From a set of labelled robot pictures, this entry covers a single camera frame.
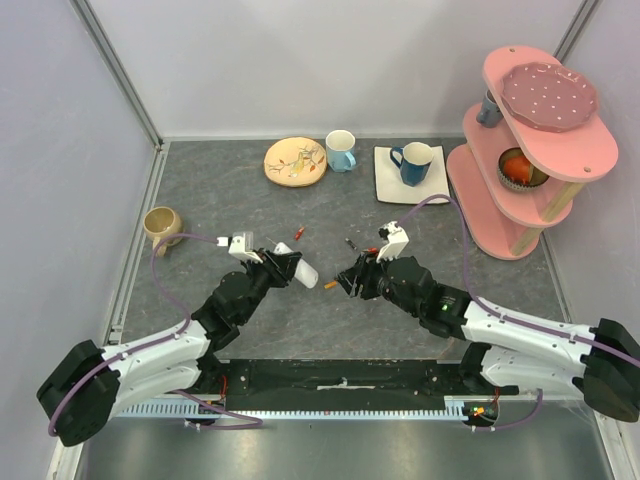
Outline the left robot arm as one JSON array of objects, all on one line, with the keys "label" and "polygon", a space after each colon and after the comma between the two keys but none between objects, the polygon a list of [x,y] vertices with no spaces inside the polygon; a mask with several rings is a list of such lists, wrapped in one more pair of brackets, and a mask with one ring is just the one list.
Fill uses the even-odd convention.
[{"label": "left robot arm", "polygon": [[215,389],[216,352],[239,336],[268,291],[292,280],[307,288],[318,282],[318,272],[284,243],[255,256],[224,275],[180,324],[125,344],[99,347],[85,340],[72,347],[36,393],[49,435],[75,446],[137,403],[191,387],[198,393]]}]

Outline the white remote control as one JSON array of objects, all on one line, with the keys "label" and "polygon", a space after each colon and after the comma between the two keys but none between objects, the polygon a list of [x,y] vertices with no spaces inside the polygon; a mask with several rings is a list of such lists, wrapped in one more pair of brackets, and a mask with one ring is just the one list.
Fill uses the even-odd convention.
[{"label": "white remote control", "polygon": [[[279,242],[275,245],[274,252],[276,254],[291,254],[293,250],[284,242]],[[313,268],[304,259],[300,259],[296,266],[294,278],[303,284],[307,289],[314,288],[319,280],[319,274],[315,268]]]}]

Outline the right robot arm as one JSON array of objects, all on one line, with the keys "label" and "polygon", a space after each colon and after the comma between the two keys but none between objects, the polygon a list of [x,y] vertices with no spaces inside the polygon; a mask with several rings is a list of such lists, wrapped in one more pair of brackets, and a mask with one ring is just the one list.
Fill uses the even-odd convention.
[{"label": "right robot arm", "polygon": [[336,280],[351,297],[382,297],[429,333],[468,342],[457,377],[469,393],[516,387],[579,394],[603,415],[639,419],[639,344],[617,321],[589,326],[522,315],[437,282],[413,257],[363,253]]}]

